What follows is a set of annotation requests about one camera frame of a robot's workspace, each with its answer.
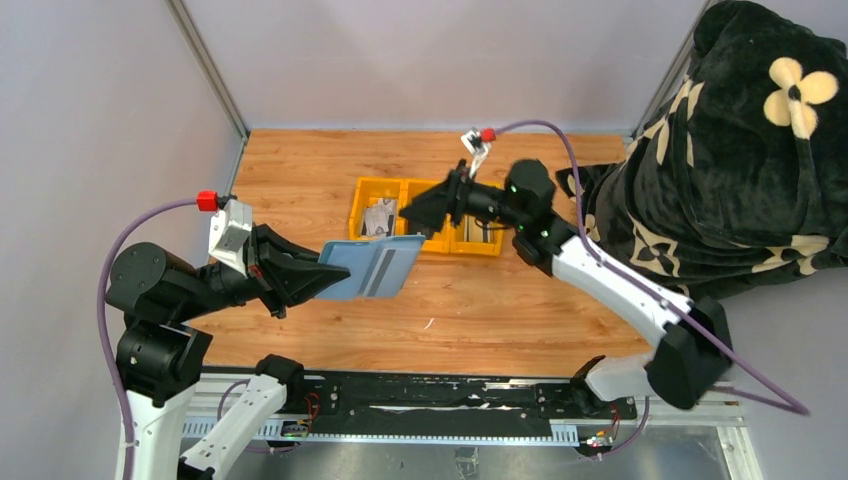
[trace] yellow compartment tray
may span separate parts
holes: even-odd
[[[409,203],[410,199],[440,182],[440,180],[414,178],[359,177],[356,182],[356,194],[353,197],[353,209],[348,224],[350,239],[371,240],[370,237],[361,235],[362,215],[366,208],[376,204],[379,199],[397,199],[398,211],[400,211]],[[484,233],[479,227],[473,226],[472,222],[474,222],[473,218],[465,217],[462,223],[454,228],[446,220],[442,230],[434,233],[430,240],[424,242],[422,250],[434,253],[464,253],[495,257],[500,255],[503,246],[503,230],[490,230]],[[400,217],[395,219],[394,231],[396,235],[419,233],[410,231],[409,222]],[[469,233],[476,241],[467,241]]]

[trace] wooden floor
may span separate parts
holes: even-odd
[[[624,157],[618,137],[570,138],[582,165]],[[254,131],[235,193],[253,205],[256,223],[320,251],[347,239],[357,177],[443,179],[463,157],[457,133]],[[503,135],[479,180],[502,180],[513,161],[528,157],[552,171],[569,165],[557,137]],[[574,218],[561,191],[555,205]],[[215,336],[210,364],[253,365],[276,353],[307,368],[570,375],[595,355],[647,350],[594,299],[522,263],[511,239],[498,258],[423,253],[393,299],[313,300],[285,320],[256,301],[192,325]]]

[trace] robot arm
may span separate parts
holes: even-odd
[[[584,410],[599,409],[620,397],[654,393],[677,408],[692,408],[731,362],[668,306],[693,316],[729,345],[721,305],[709,299],[694,303],[656,285],[591,243],[588,248],[595,252],[589,252],[575,227],[553,212],[555,191],[538,160],[513,164],[503,189],[476,183],[462,160],[444,182],[414,198],[400,216],[435,229],[441,228],[446,216],[458,225],[466,215],[514,228],[513,247],[524,262],[581,288],[648,341],[654,349],[649,354],[598,357],[577,372],[573,381],[585,386],[586,397],[575,400]],[[622,280],[610,266],[629,273],[662,301]]]
[[[259,298],[269,312],[313,298],[347,278],[346,268],[318,264],[318,254],[294,245],[267,225],[253,224],[250,207],[218,198],[210,254],[218,262],[194,268],[162,247],[138,243],[115,260],[106,302],[124,312],[127,330],[116,363],[133,417],[133,480],[220,480],[269,415],[297,406],[303,366],[269,355],[247,391],[212,431],[179,455],[189,402],[212,336],[184,322]],[[119,451],[123,470],[124,451]]]

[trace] item in bin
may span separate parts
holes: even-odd
[[[471,217],[465,218],[465,241],[475,243],[493,243],[495,235],[490,229],[490,224],[477,224]]]
[[[432,240],[433,235],[439,233],[435,228],[425,227],[417,222],[409,222],[408,232],[410,235],[424,235],[427,240]]]
[[[394,234],[397,218],[397,199],[378,198],[377,203],[367,207],[362,213],[363,237],[390,237]]]

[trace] gray wall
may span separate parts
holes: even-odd
[[[254,128],[629,133],[704,1],[186,3]]]
[[[822,36],[848,41],[848,3],[761,3]],[[743,403],[752,442],[768,480],[845,478],[848,415],[848,272],[820,272],[794,285],[763,288],[724,302],[735,348],[812,410],[800,418]],[[765,390],[747,376],[739,386]]]
[[[224,187],[237,138],[162,1],[0,2],[0,65],[0,477],[113,478],[103,257],[142,211]],[[135,239],[201,261],[204,224]]]

